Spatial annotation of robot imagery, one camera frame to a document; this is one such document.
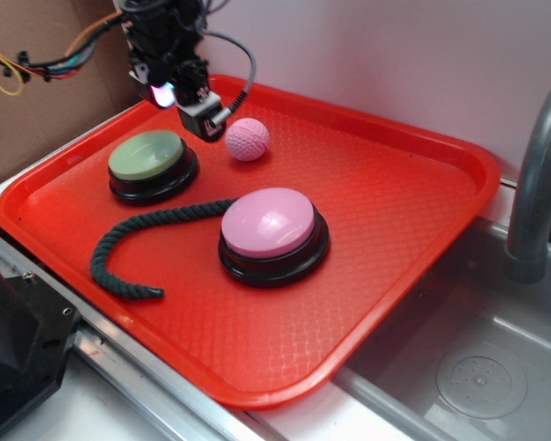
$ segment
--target pink button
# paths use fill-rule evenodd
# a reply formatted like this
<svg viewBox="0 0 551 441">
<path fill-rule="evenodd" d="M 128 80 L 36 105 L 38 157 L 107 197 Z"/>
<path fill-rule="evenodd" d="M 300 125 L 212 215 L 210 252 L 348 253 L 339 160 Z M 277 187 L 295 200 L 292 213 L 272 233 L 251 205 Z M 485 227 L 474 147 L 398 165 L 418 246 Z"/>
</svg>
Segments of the pink button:
<svg viewBox="0 0 551 441">
<path fill-rule="evenodd" d="M 278 257 L 301 246 L 314 229 L 314 208 L 302 193 L 266 188 L 237 200 L 222 218 L 229 248 L 246 257 Z"/>
</svg>

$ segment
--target led light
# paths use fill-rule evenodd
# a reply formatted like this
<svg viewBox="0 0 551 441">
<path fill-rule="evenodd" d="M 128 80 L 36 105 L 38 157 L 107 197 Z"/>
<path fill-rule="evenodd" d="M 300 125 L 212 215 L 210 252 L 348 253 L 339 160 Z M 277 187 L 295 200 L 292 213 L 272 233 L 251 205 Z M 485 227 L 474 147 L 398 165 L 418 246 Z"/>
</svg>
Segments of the led light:
<svg viewBox="0 0 551 441">
<path fill-rule="evenodd" d="M 168 108 L 175 103 L 174 87 L 165 83 L 161 87 L 151 86 L 152 97 L 159 107 Z"/>
</svg>

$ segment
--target sink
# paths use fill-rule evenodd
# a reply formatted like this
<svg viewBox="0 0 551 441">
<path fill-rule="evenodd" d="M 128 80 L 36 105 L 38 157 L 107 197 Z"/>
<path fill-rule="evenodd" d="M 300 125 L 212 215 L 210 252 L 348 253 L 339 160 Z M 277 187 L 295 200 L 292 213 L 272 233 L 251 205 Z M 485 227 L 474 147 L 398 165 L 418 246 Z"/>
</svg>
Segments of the sink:
<svg viewBox="0 0 551 441">
<path fill-rule="evenodd" d="M 521 285 L 505 239 L 476 220 L 334 381 L 415 439 L 551 440 L 551 246 Z"/>
</svg>

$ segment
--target plastic tray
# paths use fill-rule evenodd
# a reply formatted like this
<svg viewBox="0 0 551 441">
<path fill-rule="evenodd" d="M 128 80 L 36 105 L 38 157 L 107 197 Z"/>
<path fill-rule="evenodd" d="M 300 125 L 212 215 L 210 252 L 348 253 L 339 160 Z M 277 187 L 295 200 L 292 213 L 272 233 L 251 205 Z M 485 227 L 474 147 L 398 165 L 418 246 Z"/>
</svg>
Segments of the plastic tray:
<svg viewBox="0 0 551 441">
<path fill-rule="evenodd" d="M 217 77 L 232 100 L 242 82 Z M 255 85 L 236 118 L 271 134 L 254 163 L 224 141 L 185 133 L 174 109 L 141 103 L 19 178 L 0 197 L 0 225 L 84 297 L 217 401 L 267 408 L 317 388 L 399 302 L 492 197 L 500 173 L 479 147 L 429 131 Z M 145 130 L 175 130 L 200 175 L 148 208 L 117 203 L 107 158 Z M 127 217 L 242 196 L 301 191 L 331 231 L 331 250 L 308 278 L 284 288 L 231 280 L 218 257 L 220 219 L 158 227 L 122 241 L 108 268 L 165 288 L 162 300 L 119 300 L 96 286 L 89 260 Z"/>
</svg>

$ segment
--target tray rim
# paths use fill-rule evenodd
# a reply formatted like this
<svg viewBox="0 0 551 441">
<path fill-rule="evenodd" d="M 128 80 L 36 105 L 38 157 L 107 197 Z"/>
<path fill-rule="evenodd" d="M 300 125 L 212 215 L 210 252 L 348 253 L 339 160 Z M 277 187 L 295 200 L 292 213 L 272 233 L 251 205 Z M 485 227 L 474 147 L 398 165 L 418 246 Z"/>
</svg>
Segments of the tray rim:
<svg viewBox="0 0 551 441">
<path fill-rule="evenodd" d="M 213 88 L 218 90 L 219 93 L 232 92 L 234 95 L 235 91 L 241 86 L 242 80 L 226 75 L 216 75 L 212 79 L 212 84 Z M 433 265 L 456 237 L 476 218 L 484 205 L 490 201 L 500 185 L 500 169 L 493 156 L 476 144 L 429 130 L 419 129 L 394 120 L 383 119 L 361 111 L 323 103 L 313 98 L 298 96 L 267 85 L 255 85 L 253 92 L 250 94 L 250 99 L 260 106 L 262 102 L 269 99 L 269 107 L 282 113 L 290 110 L 290 106 L 292 106 L 290 103 L 293 101 L 295 117 L 321 125 L 335 123 L 335 129 L 338 129 L 336 124 L 342 123 L 343 125 L 340 127 L 341 131 L 350 132 L 353 135 L 362 136 L 371 141 L 386 145 L 388 143 L 383 140 L 387 136 L 391 134 L 393 139 L 396 139 L 396 134 L 399 134 L 401 145 L 389 145 L 389 147 L 404 150 L 407 143 L 411 145 L 413 140 L 417 140 L 420 143 L 420 145 L 417 145 L 417 152 L 413 152 L 412 148 L 409 148 L 408 151 L 434 160 L 437 160 L 437 158 L 432 153 L 436 153 L 436 148 L 441 147 L 442 153 L 446 153 L 445 157 L 442 158 L 444 160 L 441 162 L 450 164 L 466 172 L 474 181 L 477 190 L 472 203 L 461 210 L 453 221 L 443 229 L 441 234 L 434 238 L 432 244 L 423 253 L 418 255 L 414 263 L 390 287 L 379 302 L 372 305 L 365 317 L 355 325 L 343 340 L 306 377 L 277 390 L 252 392 L 235 390 L 224 379 L 210 372 L 211 376 L 216 380 L 212 388 L 209 389 L 208 387 L 200 386 L 200 383 L 206 385 L 204 379 L 208 377 L 209 372 L 198 372 L 199 364 L 196 360 L 191 359 L 192 357 L 186 351 L 179 351 L 180 356 L 183 356 L 180 360 L 180 367 L 182 369 L 176 370 L 210 396 L 232 407 L 265 409 L 284 402 L 297 400 L 330 379 L 336 369 L 351 355 L 353 350 L 365 340 L 367 335 L 383 320 L 388 312 L 401 301 L 403 296 L 424 272 Z M 93 287 L 89 281 L 85 280 L 84 274 L 79 270 L 69 268 L 65 264 L 60 263 L 58 254 L 45 247 L 40 240 L 34 238 L 24 228 L 19 227 L 17 223 L 17 207 L 22 205 L 30 195 L 53 178 L 65 173 L 97 152 L 99 149 L 95 147 L 96 145 L 108 145 L 117 139 L 118 137 L 109 135 L 110 132 L 114 132 L 112 129 L 116 125 L 127 125 L 132 121 L 143 122 L 145 119 L 152 118 L 157 112 L 158 110 L 150 104 L 140 102 L 129 110 L 112 118 L 101 127 L 87 132 L 85 136 L 73 142 L 67 148 L 27 171 L 0 195 L 0 226 L 23 244 L 31 253 L 42 261 L 45 261 L 46 265 L 56 274 L 60 275 L 61 278 L 63 278 L 62 274 L 66 274 L 70 278 L 66 281 L 78 292 L 83 292 L 84 289 L 91 290 Z M 88 144 L 89 146 L 90 142 L 94 146 L 91 149 L 87 149 L 85 145 Z M 99 310 L 110 310 L 111 308 L 115 310 L 119 308 L 117 303 L 113 302 L 112 299 L 107 301 L 107 297 L 103 298 L 105 299 L 104 304 L 97 306 Z M 115 314 L 110 314 L 108 311 L 103 311 L 103 313 L 131 334 L 130 329 L 126 329 L 125 326 L 122 326 L 118 322 L 118 316 L 115 317 Z M 171 366 L 168 361 L 159 356 L 162 350 L 157 333 L 149 328 L 145 330 L 141 328 L 141 332 L 146 334 L 144 337 L 147 342 L 141 341 L 140 338 L 134 335 L 133 338 L 141 341 L 143 345 L 148 347 L 164 363 Z"/>
</svg>

